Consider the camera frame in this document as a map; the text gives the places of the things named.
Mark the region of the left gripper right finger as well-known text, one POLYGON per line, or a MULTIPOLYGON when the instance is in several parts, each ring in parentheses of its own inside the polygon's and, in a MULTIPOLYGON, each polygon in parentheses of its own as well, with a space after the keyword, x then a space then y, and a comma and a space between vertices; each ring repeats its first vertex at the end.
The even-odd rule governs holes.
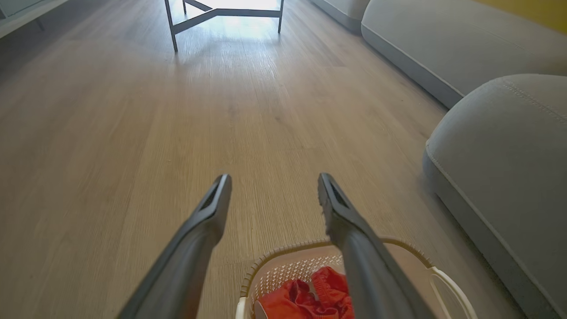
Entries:
POLYGON ((434 313, 336 180, 318 176, 326 234, 342 253, 357 319, 433 319, 434 313))

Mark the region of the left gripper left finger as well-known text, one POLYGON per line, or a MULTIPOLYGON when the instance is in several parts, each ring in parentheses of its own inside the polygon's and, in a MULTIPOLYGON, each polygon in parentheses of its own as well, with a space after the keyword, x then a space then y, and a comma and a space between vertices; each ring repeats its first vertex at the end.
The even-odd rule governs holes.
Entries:
POLYGON ((194 319, 211 254, 224 234, 232 192, 219 175, 128 299, 120 319, 194 319))

